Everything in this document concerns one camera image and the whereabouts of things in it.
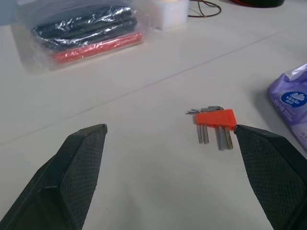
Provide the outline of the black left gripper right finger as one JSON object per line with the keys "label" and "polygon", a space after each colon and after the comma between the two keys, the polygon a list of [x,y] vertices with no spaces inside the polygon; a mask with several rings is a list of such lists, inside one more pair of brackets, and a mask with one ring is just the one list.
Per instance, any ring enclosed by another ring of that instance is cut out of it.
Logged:
{"label": "black left gripper right finger", "polygon": [[275,230],[307,228],[307,160],[284,137],[237,125],[248,180]]}

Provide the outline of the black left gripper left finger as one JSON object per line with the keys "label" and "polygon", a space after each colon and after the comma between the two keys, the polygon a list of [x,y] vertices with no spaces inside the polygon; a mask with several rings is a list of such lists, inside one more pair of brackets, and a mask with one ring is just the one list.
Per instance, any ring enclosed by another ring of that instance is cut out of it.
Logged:
{"label": "black left gripper left finger", "polygon": [[0,222],[2,230],[81,230],[97,186],[107,126],[69,135]]}

